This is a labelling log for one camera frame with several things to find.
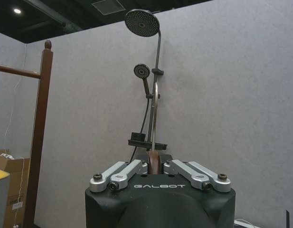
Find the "shower head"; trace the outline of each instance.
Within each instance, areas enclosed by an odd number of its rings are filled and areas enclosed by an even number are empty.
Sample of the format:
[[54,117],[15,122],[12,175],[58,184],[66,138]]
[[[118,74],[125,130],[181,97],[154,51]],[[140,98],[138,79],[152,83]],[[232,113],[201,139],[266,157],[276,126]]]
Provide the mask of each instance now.
[[160,30],[158,19],[148,10],[134,9],[125,15],[125,24],[134,34],[152,37]]
[[133,69],[133,72],[138,78],[143,80],[144,90],[146,96],[150,94],[150,90],[148,88],[147,77],[150,75],[150,69],[145,64],[138,64]]
[[145,64],[138,64],[133,69],[138,78],[145,79],[150,75],[150,69]]

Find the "white cable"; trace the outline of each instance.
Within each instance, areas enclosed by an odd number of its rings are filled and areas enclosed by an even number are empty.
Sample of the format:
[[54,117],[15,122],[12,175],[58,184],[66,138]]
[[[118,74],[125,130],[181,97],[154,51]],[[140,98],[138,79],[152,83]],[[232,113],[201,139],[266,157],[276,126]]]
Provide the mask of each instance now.
[[[24,62],[23,62],[22,69],[24,69],[24,67],[25,67],[26,58],[27,58],[27,44],[25,44],[25,58],[24,58]],[[23,77],[21,76],[20,79],[19,79],[19,81],[17,82],[17,84],[13,88],[14,100],[15,100],[16,90],[17,90],[17,88],[18,88],[18,86],[19,86],[22,78]],[[9,123],[8,123],[7,129],[6,129],[5,134],[4,134],[3,148],[4,148],[4,151],[5,151],[6,154],[7,154],[7,151],[6,151],[6,138],[7,138],[7,134],[9,133],[9,128],[10,128],[11,120],[12,120],[12,116],[13,116],[14,100],[13,100],[13,104],[11,106],[11,113],[10,113]]]
[[[24,166],[25,166],[25,159],[23,157],[20,157],[21,159],[23,159],[23,167],[22,167],[22,174],[21,174],[21,183],[19,184],[19,196],[18,196],[18,203],[19,203],[19,199],[21,196],[21,190],[22,190],[22,183],[23,183],[23,173],[24,173]],[[16,226],[16,220],[17,220],[17,213],[18,213],[18,209],[15,212],[14,215],[14,226]]]
[[254,226],[252,223],[250,223],[250,222],[248,222],[248,221],[246,221],[246,220],[244,220],[243,218],[237,218],[237,219],[235,219],[235,221],[238,221],[238,222],[244,222],[244,223],[246,223],[246,224],[249,224],[249,225],[251,225],[251,227],[249,226],[249,228],[259,228],[259,227],[256,227],[256,226]]

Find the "ceiling vent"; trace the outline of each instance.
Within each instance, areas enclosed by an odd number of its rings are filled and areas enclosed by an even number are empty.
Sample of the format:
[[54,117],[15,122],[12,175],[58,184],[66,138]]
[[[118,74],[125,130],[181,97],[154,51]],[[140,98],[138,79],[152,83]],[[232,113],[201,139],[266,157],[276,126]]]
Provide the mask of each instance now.
[[125,10],[124,6],[118,0],[101,0],[92,3],[92,5],[102,13],[102,15],[109,15]]

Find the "black ceiling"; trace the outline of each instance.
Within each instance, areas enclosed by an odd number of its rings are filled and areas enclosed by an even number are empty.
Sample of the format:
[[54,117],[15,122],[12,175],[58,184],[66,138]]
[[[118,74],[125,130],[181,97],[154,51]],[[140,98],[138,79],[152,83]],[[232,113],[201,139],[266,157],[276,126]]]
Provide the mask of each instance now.
[[[162,12],[209,0],[0,0],[0,33],[31,43],[124,20],[132,9]],[[120,3],[125,10],[103,15],[92,3]],[[17,8],[20,14],[13,12]]]

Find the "wooden rail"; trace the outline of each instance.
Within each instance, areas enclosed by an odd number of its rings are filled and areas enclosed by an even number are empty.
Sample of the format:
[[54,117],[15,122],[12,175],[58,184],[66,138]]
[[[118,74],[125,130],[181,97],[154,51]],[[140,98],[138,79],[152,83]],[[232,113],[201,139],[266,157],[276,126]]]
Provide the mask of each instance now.
[[27,76],[39,79],[37,106],[35,112],[30,168],[27,186],[26,206],[23,228],[32,228],[34,223],[34,215],[36,211],[37,195],[38,195],[38,179],[40,173],[42,147],[44,139],[45,120],[47,112],[47,102],[49,93],[49,84],[51,76],[53,52],[51,51],[51,42],[45,42],[45,49],[42,52],[40,73],[15,69],[9,66],[0,65],[0,71],[20,76]]

